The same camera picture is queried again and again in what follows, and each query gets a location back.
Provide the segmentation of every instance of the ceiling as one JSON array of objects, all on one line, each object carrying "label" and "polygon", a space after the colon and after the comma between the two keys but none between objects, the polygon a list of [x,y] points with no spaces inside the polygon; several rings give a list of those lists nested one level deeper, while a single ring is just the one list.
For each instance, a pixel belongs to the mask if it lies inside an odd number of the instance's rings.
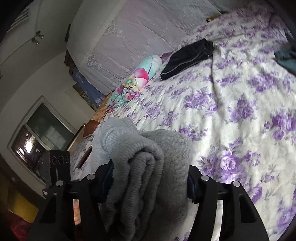
[{"label": "ceiling", "polygon": [[[82,0],[35,0],[29,21],[4,37],[0,44],[0,112],[36,70],[66,50],[65,35],[81,3]],[[44,35],[38,45],[30,40],[36,30]]]}]

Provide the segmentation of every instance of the folded gray clothing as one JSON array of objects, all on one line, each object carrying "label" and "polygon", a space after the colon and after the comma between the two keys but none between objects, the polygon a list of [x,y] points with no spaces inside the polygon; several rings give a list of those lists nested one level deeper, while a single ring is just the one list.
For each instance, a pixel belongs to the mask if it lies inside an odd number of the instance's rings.
[{"label": "folded gray clothing", "polygon": [[191,139],[167,130],[141,136],[127,118],[109,118],[100,128],[102,150],[114,163],[100,209],[111,240],[173,240],[187,215]]}]

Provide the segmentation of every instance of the black folded garment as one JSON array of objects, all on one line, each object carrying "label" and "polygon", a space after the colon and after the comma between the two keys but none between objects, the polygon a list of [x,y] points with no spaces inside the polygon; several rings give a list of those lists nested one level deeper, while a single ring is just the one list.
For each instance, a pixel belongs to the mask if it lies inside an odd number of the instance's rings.
[{"label": "black folded garment", "polygon": [[180,73],[199,62],[213,56],[213,42],[202,39],[196,43],[181,48],[174,53],[164,70],[160,74],[161,80]]}]

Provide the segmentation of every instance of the floral bedsheet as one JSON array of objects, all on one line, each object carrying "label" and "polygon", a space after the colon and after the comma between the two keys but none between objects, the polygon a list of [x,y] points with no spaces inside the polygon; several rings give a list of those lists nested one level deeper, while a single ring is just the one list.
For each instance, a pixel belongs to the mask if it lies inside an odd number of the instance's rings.
[{"label": "floral bedsheet", "polygon": [[[284,28],[266,5],[249,5],[198,26],[177,49],[206,38],[214,43],[213,58],[161,81],[164,64],[128,105],[109,115],[129,117],[141,131],[189,136],[192,164],[217,181],[239,180],[271,241],[296,213],[296,78],[274,59],[274,51],[288,45]],[[72,168],[91,140],[72,156]],[[72,170],[73,177],[82,173]],[[212,240],[219,238],[221,202],[217,210]],[[175,240],[187,239],[196,211],[190,204]]]}]

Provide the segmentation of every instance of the silver screw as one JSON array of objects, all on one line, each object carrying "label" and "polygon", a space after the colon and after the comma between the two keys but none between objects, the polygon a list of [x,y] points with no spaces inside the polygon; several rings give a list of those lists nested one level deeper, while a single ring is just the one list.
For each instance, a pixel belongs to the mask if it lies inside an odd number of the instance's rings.
[{"label": "silver screw", "polygon": [[208,181],[210,177],[208,175],[202,175],[202,180]]},{"label": "silver screw", "polygon": [[56,182],[56,185],[58,187],[63,186],[63,184],[64,184],[64,182],[62,180],[59,180],[59,181]]},{"label": "silver screw", "polygon": [[95,175],[94,174],[89,174],[87,175],[87,180],[93,180],[95,178]]},{"label": "silver screw", "polygon": [[240,182],[238,182],[238,181],[234,181],[234,182],[233,182],[233,186],[235,186],[235,187],[238,188],[238,187],[240,186]]}]

